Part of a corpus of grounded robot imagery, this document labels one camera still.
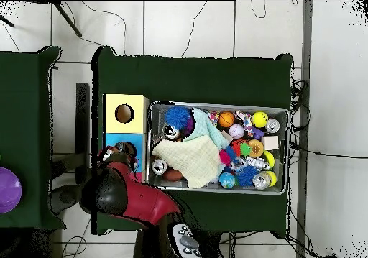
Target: towel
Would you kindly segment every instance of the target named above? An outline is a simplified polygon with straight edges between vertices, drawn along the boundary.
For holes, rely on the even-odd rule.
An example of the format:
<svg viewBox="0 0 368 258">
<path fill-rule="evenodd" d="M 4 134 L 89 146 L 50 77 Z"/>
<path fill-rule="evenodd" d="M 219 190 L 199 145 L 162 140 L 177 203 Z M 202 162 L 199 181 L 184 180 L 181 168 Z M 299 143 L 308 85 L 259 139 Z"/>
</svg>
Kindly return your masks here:
<svg viewBox="0 0 368 258">
<path fill-rule="evenodd" d="M 225 149 L 229 145 L 229 141 L 224 138 L 221 132 L 212 124 L 206 112 L 193 108 L 193 116 L 195 120 L 194 130 L 189 137 L 186 137 L 183 142 L 188 142 L 203 135 L 211 138 L 218 150 Z"/>
<path fill-rule="evenodd" d="M 188 180 L 189 188 L 203 187 L 219 175 L 222 167 L 219 150 L 207 135 L 188 142 L 162 141 L 152 154 L 179 170 Z"/>
</svg>

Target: orange ball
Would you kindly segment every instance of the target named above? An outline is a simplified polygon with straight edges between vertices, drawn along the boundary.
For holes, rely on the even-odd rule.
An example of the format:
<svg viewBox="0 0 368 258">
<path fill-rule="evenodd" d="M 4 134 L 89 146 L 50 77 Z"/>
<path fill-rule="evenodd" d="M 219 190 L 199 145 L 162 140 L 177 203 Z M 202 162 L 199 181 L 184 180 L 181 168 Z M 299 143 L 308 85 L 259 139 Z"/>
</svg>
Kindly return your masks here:
<svg viewBox="0 0 368 258">
<path fill-rule="evenodd" d="M 229 128 L 235 122 L 235 116 L 231 112 L 223 112 L 218 122 L 222 127 Z"/>
</svg>

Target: light blue cloth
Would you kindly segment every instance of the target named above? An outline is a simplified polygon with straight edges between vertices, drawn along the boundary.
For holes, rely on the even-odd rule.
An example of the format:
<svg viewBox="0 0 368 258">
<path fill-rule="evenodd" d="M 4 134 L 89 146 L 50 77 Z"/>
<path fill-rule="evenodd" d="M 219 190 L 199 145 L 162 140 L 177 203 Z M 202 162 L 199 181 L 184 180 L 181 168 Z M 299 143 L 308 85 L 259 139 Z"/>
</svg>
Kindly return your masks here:
<svg viewBox="0 0 368 258">
<path fill-rule="evenodd" d="M 208 135 L 212 142 L 217 146 L 218 150 L 222 150 L 228 147 L 229 141 L 224 138 L 221 132 L 212 124 L 206 112 L 193 108 L 192 109 L 195 126 L 193 132 L 189 137 L 186 137 L 183 142 Z"/>
</svg>

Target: red robot part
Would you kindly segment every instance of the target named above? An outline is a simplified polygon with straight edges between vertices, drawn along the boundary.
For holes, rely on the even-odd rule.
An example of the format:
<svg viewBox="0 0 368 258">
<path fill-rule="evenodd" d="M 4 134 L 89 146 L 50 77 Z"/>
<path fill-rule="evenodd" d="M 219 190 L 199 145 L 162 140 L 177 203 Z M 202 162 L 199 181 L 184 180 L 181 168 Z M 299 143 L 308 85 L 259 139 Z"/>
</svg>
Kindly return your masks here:
<svg viewBox="0 0 368 258">
<path fill-rule="evenodd" d="M 125 212 L 117 217 L 150 222 L 157 222 L 169 213 L 180 213 L 176 202 L 157 188 L 138 183 L 130 178 L 130 169 L 120 162 L 111 162 L 106 168 L 115 169 L 126 183 L 128 203 Z"/>
</svg>

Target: wooden cube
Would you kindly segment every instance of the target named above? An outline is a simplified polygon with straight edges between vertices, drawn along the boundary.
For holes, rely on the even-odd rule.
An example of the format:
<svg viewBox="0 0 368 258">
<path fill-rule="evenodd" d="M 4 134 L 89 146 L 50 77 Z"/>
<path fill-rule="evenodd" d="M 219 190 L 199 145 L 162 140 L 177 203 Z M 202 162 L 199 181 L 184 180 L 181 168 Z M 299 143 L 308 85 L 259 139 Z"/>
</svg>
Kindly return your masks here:
<svg viewBox="0 0 368 258">
<path fill-rule="evenodd" d="M 149 101 L 143 95 L 106 94 L 104 106 L 106 133 L 146 133 Z M 130 120 L 118 121 L 116 115 L 120 112 L 130 117 Z"/>
<path fill-rule="evenodd" d="M 279 149 L 279 137 L 277 135 L 270 137 L 262 137 L 264 150 L 277 150 Z"/>
</svg>

